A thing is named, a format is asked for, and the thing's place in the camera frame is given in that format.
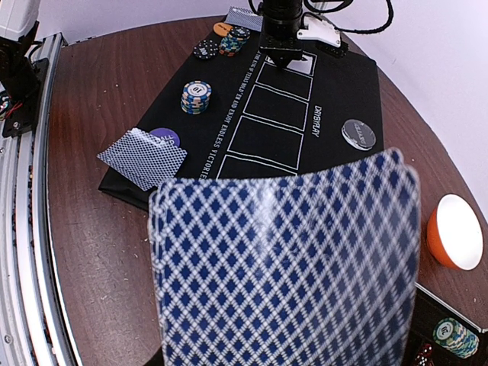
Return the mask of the grey playing card deck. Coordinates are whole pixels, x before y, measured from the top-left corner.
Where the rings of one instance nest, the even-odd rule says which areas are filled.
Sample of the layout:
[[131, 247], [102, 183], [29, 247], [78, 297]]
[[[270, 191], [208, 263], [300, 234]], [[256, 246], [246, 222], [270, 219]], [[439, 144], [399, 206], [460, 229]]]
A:
[[401, 364], [420, 183], [398, 149], [304, 175], [173, 178], [148, 231], [163, 364]]

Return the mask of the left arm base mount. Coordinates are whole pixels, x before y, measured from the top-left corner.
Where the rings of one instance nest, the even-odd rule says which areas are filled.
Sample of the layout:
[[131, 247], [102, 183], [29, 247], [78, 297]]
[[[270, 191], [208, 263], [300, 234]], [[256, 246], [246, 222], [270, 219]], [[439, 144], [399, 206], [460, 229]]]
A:
[[43, 87], [50, 61], [31, 59], [43, 44], [34, 38], [39, 22], [19, 40], [1, 39], [1, 84], [9, 100], [2, 136], [20, 136], [34, 130], [40, 117]]

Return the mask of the clear grey dealer button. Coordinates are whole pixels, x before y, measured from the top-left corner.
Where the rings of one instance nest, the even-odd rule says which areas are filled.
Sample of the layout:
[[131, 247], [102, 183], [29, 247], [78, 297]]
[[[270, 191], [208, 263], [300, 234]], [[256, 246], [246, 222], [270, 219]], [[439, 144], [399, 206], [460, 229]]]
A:
[[349, 119], [342, 125], [342, 137], [355, 149], [361, 151], [371, 150], [377, 142], [374, 131], [364, 122]]

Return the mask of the poker chip stack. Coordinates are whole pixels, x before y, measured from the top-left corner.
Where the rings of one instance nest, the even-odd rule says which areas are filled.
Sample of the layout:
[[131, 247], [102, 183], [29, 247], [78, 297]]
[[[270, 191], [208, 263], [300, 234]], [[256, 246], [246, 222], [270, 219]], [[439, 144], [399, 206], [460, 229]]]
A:
[[250, 36], [250, 29], [240, 26], [233, 27], [221, 40], [219, 53], [224, 56], [235, 56], [246, 44]]
[[188, 82], [181, 94], [181, 109], [187, 114], [201, 114], [210, 104], [212, 88], [200, 80]]

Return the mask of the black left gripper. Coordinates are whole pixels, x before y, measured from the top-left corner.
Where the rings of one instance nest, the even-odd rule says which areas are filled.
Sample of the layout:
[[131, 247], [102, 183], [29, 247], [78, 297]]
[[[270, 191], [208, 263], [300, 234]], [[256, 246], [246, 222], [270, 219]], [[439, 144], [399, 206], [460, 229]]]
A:
[[273, 63], [290, 63], [294, 60], [301, 60], [303, 55], [303, 42], [295, 36], [279, 40], [270, 34], [261, 33], [259, 49]]

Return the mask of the dealt card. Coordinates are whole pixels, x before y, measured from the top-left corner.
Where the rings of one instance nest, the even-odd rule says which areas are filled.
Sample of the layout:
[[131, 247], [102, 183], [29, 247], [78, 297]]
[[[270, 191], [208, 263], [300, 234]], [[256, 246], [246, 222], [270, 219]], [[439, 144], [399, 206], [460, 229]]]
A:
[[173, 178], [187, 151], [162, 138], [134, 127], [97, 157], [142, 191]]
[[262, 29], [263, 17], [255, 14], [249, 9], [231, 6], [225, 19], [225, 23], [233, 26], [240, 26], [251, 31], [260, 32]]

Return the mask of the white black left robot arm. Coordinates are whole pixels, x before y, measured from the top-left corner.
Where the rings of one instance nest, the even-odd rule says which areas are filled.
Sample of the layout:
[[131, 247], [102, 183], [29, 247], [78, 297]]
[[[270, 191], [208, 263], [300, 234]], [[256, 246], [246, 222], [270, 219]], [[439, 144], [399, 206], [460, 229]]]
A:
[[300, 60], [303, 42], [297, 38], [303, 14], [301, 1], [264, 0], [258, 6], [262, 16], [259, 39], [260, 52], [268, 56], [279, 69], [291, 61]]

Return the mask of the poker chip row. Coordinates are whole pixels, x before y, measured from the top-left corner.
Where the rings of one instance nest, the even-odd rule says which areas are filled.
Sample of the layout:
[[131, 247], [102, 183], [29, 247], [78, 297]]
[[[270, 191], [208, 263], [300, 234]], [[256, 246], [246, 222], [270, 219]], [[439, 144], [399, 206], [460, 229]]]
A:
[[432, 336], [435, 343], [462, 359], [476, 354], [480, 344], [477, 335], [451, 317], [440, 320]]

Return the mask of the purple small blind button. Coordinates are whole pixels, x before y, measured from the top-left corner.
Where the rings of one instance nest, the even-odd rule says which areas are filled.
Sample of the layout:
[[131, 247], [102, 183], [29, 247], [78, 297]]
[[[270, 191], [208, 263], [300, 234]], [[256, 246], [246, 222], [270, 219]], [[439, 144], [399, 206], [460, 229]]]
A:
[[180, 137], [179, 135], [174, 131], [169, 128], [165, 127], [159, 127], [156, 129], [153, 129], [149, 132], [153, 136], [157, 136], [161, 140], [164, 140], [167, 143], [171, 143], [176, 147], [179, 147], [181, 145]]

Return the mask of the orange big blind button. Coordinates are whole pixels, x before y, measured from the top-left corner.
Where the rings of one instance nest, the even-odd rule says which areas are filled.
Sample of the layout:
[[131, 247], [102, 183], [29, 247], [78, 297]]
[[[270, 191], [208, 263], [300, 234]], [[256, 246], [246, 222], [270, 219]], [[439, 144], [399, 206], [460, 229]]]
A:
[[213, 26], [213, 32], [219, 37], [226, 37], [232, 29], [233, 26], [231, 24], [227, 24], [224, 22], [217, 22]]

